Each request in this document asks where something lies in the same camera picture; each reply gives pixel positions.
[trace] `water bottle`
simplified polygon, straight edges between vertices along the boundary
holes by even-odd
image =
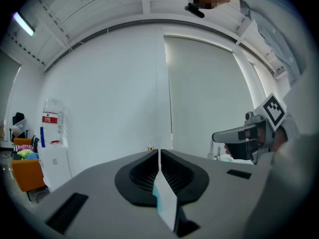
[[[44,102],[42,127],[44,141],[49,144],[60,144],[63,124],[63,104],[58,99],[48,98]]]

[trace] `black slot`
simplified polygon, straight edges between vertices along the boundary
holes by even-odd
[[[250,176],[251,176],[251,173],[247,173],[247,172],[243,172],[243,171],[238,171],[238,170],[229,170],[227,172],[228,174],[230,175],[234,175],[234,176],[237,176],[237,177],[240,177],[240,178],[244,178],[244,179],[249,179]]]
[[[64,234],[88,198],[86,195],[74,193],[46,224],[57,232]]]

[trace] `white wall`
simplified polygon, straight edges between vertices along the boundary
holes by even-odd
[[[284,99],[284,96],[288,93],[290,90],[290,84],[288,81],[287,75],[276,80],[277,81],[277,86],[278,86],[278,94],[282,99]]]
[[[283,93],[286,93],[288,91],[286,90],[286,80],[283,79],[282,82],[276,80],[272,76],[268,68],[259,59],[257,59],[254,55],[252,55],[244,49],[242,49],[242,51],[247,57],[247,59],[254,64],[254,68],[256,69],[260,81],[263,85],[266,97],[273,93],[278,99],[278,101],[282,104],[283,108],[286,109],[286,104],[283,100]]]
[[[214,132],[244,125],[251,93],[232,52],[184,38],[165,45],[173,149],[206,158]]]
[[[155,26],[129,27],[92,39],[46,74],[37,129],[44,100],[61,100],[68,109],[72,176],[148,146],[170,148],[165,71],[163,34]]]
[[[7,103],[20,65],[0,50],[0,123],[5,122]]]
[[[10,141],[9,127],[12,126],[12,117],[17,112],[23,113],[27,119],[27,128],[29,129],[28,137],[35,134],[35,113],[39,100],[40,91],[43,82],[43,70],[32,62],[28,56],[24,54],[15,43],[7,38],[3,38],[0,44],[1,49],[13,58],[18,64],[21,64],[7,103],[7,140],[1,141],[0,145],[4,148],[12,148]]]

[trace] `green object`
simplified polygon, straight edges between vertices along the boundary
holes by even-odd
[[[33,153],[32,150],[30,149],[24,149],[22,151],[17,152],[17,154],[23,158],[27,158],[29,156],[29,154]]]

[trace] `white paper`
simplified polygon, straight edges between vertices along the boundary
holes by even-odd
[[[159,216],[163,219],[169,229],[173,231],[177,211],[177,196],[170,188],[170,185],[161,172],[160,158],[159,173],[157,174],[154,181],[153,195],[156,196],[158,199],[157,211]]]

